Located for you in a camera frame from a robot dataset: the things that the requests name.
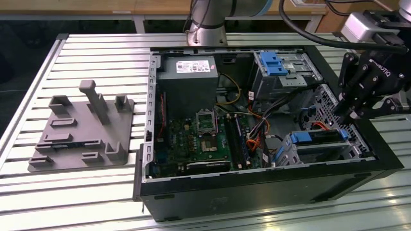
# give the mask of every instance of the motherboard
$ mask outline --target motherboard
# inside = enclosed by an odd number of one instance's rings
[[[245,116],[200,111],[194,117],[170,120],[166,131],[156,141],[150,169],[156,178],[258,168],[258,157],[245,146]]]

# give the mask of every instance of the table leg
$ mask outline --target table leg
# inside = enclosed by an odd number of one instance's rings
[[[322,16],[321,15],[313,15],[310,16],[310,20],[306,23],[305,26],[305,31],[309,33],[314,33],[316,28],[318,27],[320,21],[321,21]]]
[[[133,15],[133,22],[134,22],[136,32],[138,34],[145,34],[144,20],[145,20],[145,18],[144,18],[142,15]]]

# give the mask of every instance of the gripper logo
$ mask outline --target gripper logo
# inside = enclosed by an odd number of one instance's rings
[[[388,69],[385,67],[382,67],[381,65],[378,65],[372,59],[369,59],[369,62],[374,63],[374,65],[378,67],[378,69],[382,71],[382,73],[385,74],[387,77],[389,77],[391,72],[388,71]]]

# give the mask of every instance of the gray plastic holder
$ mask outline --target gray plastic holder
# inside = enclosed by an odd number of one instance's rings
[[[126,163],[134,102],[125,95],[105,101],[94,88],[93,80],[81,81],[78,90],[89,102],[70,102],[65,95],[52,97],[29,172]]]

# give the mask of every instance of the metal slatted surface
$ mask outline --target metal slatted surface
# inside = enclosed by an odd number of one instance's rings
[[[329,34],[322,38],[334,39]],[[294,34],[229,34],[229,45],[310,45]],[[411,122],[407,116],[374,120],[405,168],[332,202],[154,223],[142,204],[130,201],[136,150],[142,142],[148,52],[154,46],[185,46],[181,34],[70,35],[56,43],[20,106],[0,163],[0,230],[397,230],[411,223]],[[336,73],[342,49],[317,46]],[[77,90],[93,79],[96,92],[110,100],[126,93],[136,102],[130,155],[121,167],[62,173],[29,173],[38,137],[50,113],[52,95],[84,101]]]

